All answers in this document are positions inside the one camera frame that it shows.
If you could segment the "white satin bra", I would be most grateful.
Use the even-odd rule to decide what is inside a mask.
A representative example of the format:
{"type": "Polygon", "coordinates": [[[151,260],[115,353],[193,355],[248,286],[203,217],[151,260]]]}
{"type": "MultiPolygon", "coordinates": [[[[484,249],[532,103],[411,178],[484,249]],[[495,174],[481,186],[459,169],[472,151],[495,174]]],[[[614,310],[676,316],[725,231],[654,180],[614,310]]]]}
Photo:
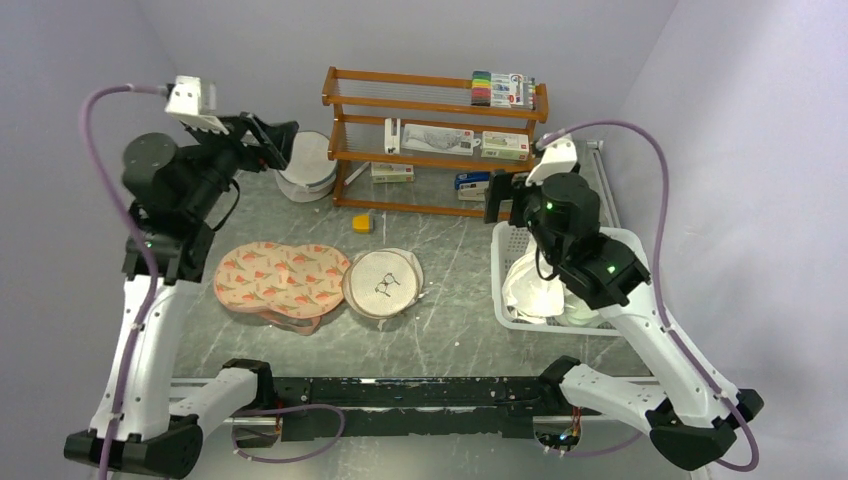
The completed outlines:
{"type": "Polygon", "coordinates": [[[557,278],[548,279],[552,267],[533,247],[509,268],[501,295],[513,321],[534,325],[565,326],[566,288],[557,278]]]}

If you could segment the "beige mesh laundry bag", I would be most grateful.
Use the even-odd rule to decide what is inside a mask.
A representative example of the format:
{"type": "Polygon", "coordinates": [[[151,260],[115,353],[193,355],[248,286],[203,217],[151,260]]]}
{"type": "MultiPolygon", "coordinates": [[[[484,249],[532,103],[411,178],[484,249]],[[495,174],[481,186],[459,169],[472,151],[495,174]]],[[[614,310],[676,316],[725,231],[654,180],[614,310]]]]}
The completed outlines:
{"type": "Polygon", "coordinates": [[[423,268],[414,253],[383,248],[354,258],[342,280],[349,306],[359,315],[387,320],[403,313],[423,294],[423,268]]]}

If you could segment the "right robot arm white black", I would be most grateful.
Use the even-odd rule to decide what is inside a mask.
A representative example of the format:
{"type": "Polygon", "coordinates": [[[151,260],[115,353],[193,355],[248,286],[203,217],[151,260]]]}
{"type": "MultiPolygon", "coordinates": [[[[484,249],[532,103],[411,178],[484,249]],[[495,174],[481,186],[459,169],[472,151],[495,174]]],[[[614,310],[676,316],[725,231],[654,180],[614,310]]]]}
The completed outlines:
{"type": "Polygon", "coordinates": [[[499,218],[511,202],[509,224],[528,230],[535,260],[551,268],[550,281],[612,325],[653,373],[655,388],[602,374],[570,357],[542,374],[542,406],[562,414],[570,407],[609,416],[647,436],[671,464],[695,471],[723,464],[739,436],[753,439],[751,421],[762,397],[720,375],[698,351],[661,300],[639,238],[600,224],[599,195],[576,173],[539,183],[495,171],[485,193],[484,219],[499,218]]]}

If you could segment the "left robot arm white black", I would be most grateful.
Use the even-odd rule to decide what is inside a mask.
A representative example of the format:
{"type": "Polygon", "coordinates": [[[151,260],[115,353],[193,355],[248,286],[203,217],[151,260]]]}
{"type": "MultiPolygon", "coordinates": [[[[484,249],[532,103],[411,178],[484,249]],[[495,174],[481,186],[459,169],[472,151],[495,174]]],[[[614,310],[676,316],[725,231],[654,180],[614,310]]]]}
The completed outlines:
{"type": "Polygon", "coordinates": [[[299,125],[226,116],[218,132],[197,131],[179,146],[151,132],[122,155],[132,203],[122,263],[123,320],[110,378],[87,429],[70,434],[67,460],[108,472],[182,479],[204,439],[242,410],[261,416],[278,396],[269,364],[233,359],[198,392],[172,403],[170,385],[190,299],[201,287],[216,228],[207,221],[240,171],[288,166],[299,125]]]}

